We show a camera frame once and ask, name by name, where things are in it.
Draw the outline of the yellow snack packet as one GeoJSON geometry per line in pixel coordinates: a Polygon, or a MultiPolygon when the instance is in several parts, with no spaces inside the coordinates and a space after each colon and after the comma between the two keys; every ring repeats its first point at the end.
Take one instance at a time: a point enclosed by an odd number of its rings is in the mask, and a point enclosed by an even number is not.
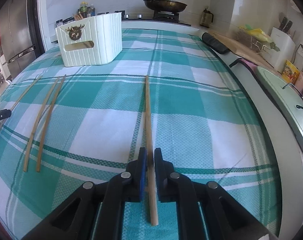
{"type": "Polygon", "coordinates": [[[299,70],[290,61],[286,60],[282,72],[282,78],[287,83],[295,84],[299,76],[299,70]]]}

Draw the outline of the dark wok with lid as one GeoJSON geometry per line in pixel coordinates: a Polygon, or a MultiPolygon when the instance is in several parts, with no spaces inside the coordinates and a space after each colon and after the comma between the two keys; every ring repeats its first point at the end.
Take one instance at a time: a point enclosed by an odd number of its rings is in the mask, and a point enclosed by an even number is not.
{"type": "Polygon", "coordinates": [[[177,14],[183,12],[187,5],[173,0],[144,0],[145,6],[153,11],[164,11],[177,14]]]}

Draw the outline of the teal white plaid tablecloth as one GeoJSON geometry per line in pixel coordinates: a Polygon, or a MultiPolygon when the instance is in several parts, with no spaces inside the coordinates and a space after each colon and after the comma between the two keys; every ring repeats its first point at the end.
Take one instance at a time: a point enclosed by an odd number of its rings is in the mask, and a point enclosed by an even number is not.
{"type": "Polygon", "coordinates": [[[282,218],[278,166],[253,103],[197,36],[125,29],[109,64],[65,67],[58,47],[0,96],[0,222],[21,239],[86,181],[123,172],[145,146],[149,77],[153,146],[191,180],[216,181],[272,233],[282,218]]]}

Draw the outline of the cream ribbed utensil holder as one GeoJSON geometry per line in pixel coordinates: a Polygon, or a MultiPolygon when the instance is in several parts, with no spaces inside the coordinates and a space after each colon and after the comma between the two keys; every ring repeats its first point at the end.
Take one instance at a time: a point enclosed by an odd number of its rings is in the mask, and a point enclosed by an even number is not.
{"type": "Polygon", "coordinates": [[[122,51],[122,14],[84,18],[55,29],[65,67],[104,65],[122,51]]]}

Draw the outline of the wooden cutting board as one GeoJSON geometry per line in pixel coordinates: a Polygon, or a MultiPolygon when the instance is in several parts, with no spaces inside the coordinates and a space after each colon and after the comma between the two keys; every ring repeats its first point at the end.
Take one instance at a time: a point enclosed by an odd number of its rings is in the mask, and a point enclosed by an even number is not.
{"type": "Polygon", "coordinates": [[[224,35],[216,33],[212,30],[208,31],[213,37],[223,43],[227,48],[229,48],[234,54],[243,57],[259,66],[267,67],[273,69],[271,64],[269,64],[265,59],[263,59],[260,55],[255,53],[253,50],[243,45],[242,43],[228,38],[224,35]]]}

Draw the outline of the grey refrigerator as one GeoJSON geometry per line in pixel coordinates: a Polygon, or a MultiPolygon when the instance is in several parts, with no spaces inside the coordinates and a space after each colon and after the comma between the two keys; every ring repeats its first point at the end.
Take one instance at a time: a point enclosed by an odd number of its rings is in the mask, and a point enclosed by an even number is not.
{"type": "Polygon", "coordinates": [[[0,9],[0,70],[12,80],[45,52],[38,0],[5,0],[0,9]]]}

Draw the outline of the black gas stove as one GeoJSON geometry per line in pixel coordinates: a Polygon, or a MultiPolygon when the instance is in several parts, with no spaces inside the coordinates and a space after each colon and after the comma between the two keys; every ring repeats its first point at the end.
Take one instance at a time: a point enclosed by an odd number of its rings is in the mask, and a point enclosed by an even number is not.
{"type": "Polygon", "coordinates": [[[122,21],[157,21],[189,26],[190,24],[180,20],[179,13],[153,11],[152,14],[126,14],[122,11],[122,21]]]}

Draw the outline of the white knife block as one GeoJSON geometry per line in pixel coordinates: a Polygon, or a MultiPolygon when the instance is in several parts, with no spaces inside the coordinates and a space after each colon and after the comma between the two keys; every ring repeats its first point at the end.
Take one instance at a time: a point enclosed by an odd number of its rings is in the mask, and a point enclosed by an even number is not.
{"type": "Polygon", "coordinates": [[[291,27],[292,22],[287,17],[283,17],[280,26],[278,28],[273,27],[271,31],[270,37],[275,45],[273,48],[270,45],[270,48],[264,53],[264,59],[280,73],[285,67],[286,60],[291,60],[296,46],[288,35],[291,27]]]}

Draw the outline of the white spice jar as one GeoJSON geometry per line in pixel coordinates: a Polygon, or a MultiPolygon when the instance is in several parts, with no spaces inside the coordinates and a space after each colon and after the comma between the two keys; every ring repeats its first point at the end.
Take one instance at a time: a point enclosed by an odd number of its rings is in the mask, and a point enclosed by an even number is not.
{"type": "Polygon", "coordinates": [[[61,25],[63,25],[63,20],[62,20],[62,19],[57,20],[57,21],[56,21],[56,27],[59,27],[59,26],[61,26],[61,25]]]}

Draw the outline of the sauce bottles cluster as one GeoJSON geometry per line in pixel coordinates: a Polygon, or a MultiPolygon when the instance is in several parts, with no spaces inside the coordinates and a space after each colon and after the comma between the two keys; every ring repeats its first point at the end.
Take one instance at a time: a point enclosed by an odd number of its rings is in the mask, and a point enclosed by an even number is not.
{"type": "Polygon", "coordinates": [[[96,8],[93,4],[81,2],[80,7],[78,9],[78,14],[81,15],[82,18],[92,17],[96,15],[96,8]]]}

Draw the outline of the dark glass french press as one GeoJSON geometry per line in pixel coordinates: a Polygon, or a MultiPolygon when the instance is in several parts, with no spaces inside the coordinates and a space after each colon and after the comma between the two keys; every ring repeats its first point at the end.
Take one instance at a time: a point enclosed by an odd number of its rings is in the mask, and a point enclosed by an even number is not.
{"type": "Polygon", "coordinates": [[[214,19],[214,14],[205,8],[202,12],[201,20],[200,20],[200,25],[205,28],[209,28],[210,25],[213,23],[214,19]]]}

